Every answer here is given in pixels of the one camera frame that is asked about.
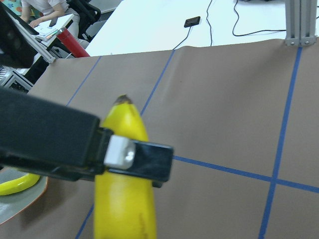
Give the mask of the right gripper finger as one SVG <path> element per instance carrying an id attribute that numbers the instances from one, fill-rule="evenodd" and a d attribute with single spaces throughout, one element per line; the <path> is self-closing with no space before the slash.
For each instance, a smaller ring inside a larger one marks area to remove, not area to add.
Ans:
<path id="1" fill-rule="evenodd" d="M 105 171 L 152 181 L 170 178 L 173 148 L 116 135 L 97 116 L 25 93 L 0 91 L 0 164 L 62 180 Z"/>

